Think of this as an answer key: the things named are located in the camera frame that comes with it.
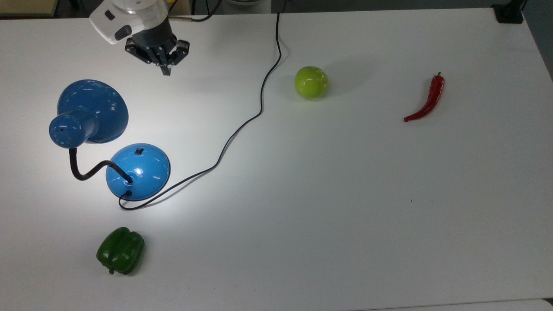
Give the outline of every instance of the black cable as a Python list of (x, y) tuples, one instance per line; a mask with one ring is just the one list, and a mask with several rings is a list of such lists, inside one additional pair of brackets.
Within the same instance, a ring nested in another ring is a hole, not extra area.
[(119, 166), (117, 166), (115, 163), (113, 163), (110, 160), (104, 160), (98, 164), (96, 164), (95, 167), (93, 167), (88, 173), (81, 174), (79, 172), (79, 167), (77, 165), (77, 148), (70, 148), (69, 149), (69, 164), (71, 165), (71, 172), (73, 173), (73, 176), (75, 176), (78, 180), (87, 180), (94, 176), (100, 169), (102, 169), (105, 166), (111, 167), (113, 170), (117, 172), (121, 177), (123, 177), (126, 181), (132, 183), (133, 179), (125, 173)]
[(213, 8), (213, 11), (208, 12), (208, 15), (206, 17), (200, 18), (200, 19), (193, 19), (192, 18), (191, 21), (192, 22), (204, 22), (204, 21), (210, 19), (213, 16), (213, 14), (217, 11), (219, 6), (221, 5), (221, 2), (222, 2), (222, 0), (217, 1), (217, 4), (215, 4), (215, 8)]
[(173, 7), (175, 6), (175, 4), (176, 4), (177, 1), (178, 1), (178, 0), (175, 0), (175, 2), (173, 2), (173, 4), (171, 4), (171, 7), (169, 8), (169, 12), (171, 12), (171, 10), (173, 9)]
[(271, 67), (271, 69), (269, 69), (269, 71), (267, 72), (267, 74), (265, 75), (265, 79), (263, 79), (263, 83), (261, 83), (261, 92), (260, 92), (260, 98), (259, 98), (259, 112), (251, 117), (249, 120), (245, 121), (244, 124), (242, 124), (227, 140), (227, 142), (225, 143), (225, 146), (223, 147), (223, 150), (221, 150), (221, 154), (219, 154), (219, 158), (217, 159), (217, 162), (210, 168), (208, 169), (205, 169), (201, 172), (198, 172), (192, 176), (189, 176), (183, 180), (181, 180), (180, 182), (172, 185), (171, 187), (167, 188), (167, 190), (163, 191), (162, 193), (156, 195), (155, 197), (153, 197), (152, 199), (148, 200), (146, 203), (144, 204), (140, 204), (138, 206), (135, 206), (133, 208), (126, 208), (125, 206), (123, 206), (121, 204), (121, 200), (124, 199), (126, 196), (130, 196), (132, 195), (132, 192), (131, 191), (127, 191), (125, 192), (123, 195), (121, 195), (119, 197), (119, 207), (121, 207), (122, 209), (124, 210), (136, 210), (136, 209), (140, 209), (140, 208), (143, 208), (145, 206), (147, 206), (148, 204), (152, 203), (153, 201), (159, 199), (161, 196), (165, 195), (167, 192), (175, 189), (176, 187), (182, 185), (183, 183), (186, 183), (188, 182), (189, 180), (193, 179), (193, 178), (196, 178), (196, 177), (199, 177), (201, 175), (204, 175), (204, 174), (207, 174), (209, 172), (211, 172), (212, 170), (214, 170), (216, 167), (219, 166), (219, 164), (221, 163), (221, 160), (223, 159), (223, 155), (225, 154), (225, 151), (227, 150), (229, 144), (231, 143), (231, 141), (234, 139), (234, 137), (236, 137), (236, 135), (250, 122), (252, 122), (253, 120), (255, 120), (257, 117), (259, 117), (262, 113), (263, 113), (263, 110), (264, 110), (264, 102), (263, 102), (263, 92), (265, 90), (265, 84), (267, 83), (267, 79), (269, 79), (269, 76), (271, 75), (271, 73), (275, 70), (275, 68), (277, 67), (277, 65), (279, 64), (280, 62), (280, 59), (282, 58), (282, 51), (280, 50), (280, 43), (279, 43), (279, 38), (278, 38), (278, 25), (279, 25), (279, 20), (280, 20), (280, 13), (277, 13), (276, 14), (276, 35), (275, 35), (275, 39), (276, 39), (276, 47), (278, 48), (278, 59), (276, 60), (276, 63), (273, 65), (273, 67)]

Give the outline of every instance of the lamp base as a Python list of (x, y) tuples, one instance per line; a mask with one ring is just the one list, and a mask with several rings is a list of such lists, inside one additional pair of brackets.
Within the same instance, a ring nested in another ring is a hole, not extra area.
[(151, 144), (138, 143), (119, 150), (111, 161), (133, 179), (129, 183), (113, 169), (106, 170), (106, 182), (111, 192), (126, 201), (141, 201), (158, 193), (169, 180), (171, 165), (167, 155)]

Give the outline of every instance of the blue desk lamp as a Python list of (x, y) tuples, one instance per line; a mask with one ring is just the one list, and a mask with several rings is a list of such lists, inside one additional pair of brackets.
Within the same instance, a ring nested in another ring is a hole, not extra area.
[(111, 169), (106, 170), (106, 181), (111, 192), (127, 201), (140, 201), (159, 192), (169, 179), (169, 159), (158, 147), (145, 143), (126, 146), (84, 175), (77, 167), (78, 146), (118, 138), (128, 120), (127, 105), (116, 90), (99, 81), (80, 80), (61, 93), (58, 116), (50, 123), (50, 138), (69, 149), (75, 178), (87, 180), (108, 166)]

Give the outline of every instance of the red chili pepper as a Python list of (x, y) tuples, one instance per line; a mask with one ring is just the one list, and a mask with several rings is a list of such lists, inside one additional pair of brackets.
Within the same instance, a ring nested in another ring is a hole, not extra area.
[(445, 79), (440, 75), (441, 72), (438, 72), (437, 75), (432, 78), (430, 83), (430, 91), (428, 93), (428, 99), (426, 104), (421, 108), (421, 110), (413, 113), (412, 115), (403, 118), (404, 122), (409, 122), (413, 120), (418, 120), (430, 113), (438, 104), (440, 97), (442, 96), (442, 91), (444, 90)]

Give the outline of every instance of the chili pepper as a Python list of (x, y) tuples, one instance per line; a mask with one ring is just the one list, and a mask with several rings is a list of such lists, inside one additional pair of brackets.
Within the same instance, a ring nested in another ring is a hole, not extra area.
[(144, 239), (140, 234), (120, 227), (110, 233), (102, 242), (96, 258), (109, 269), (128, 275), (137, 267), (144, 251)]
[(404, 122), (409, 122), (413, 120), (418, 120), (430, 113), (436, 107), (438, 104), (438, 101), (440, 100), (440, 97), (442, 96), (442, 91), (444, 90), (444, 84), (445, 79), (440, 75), (441, 72), (438, 72), (437, 75), (432, 78), (432, 82), (430, 83), (430, 91), (428, 93), (428, 99), (426, 100), (426, 104), (417, 111), (416, 113), (413, 113), (412, 115), (403, 118)]

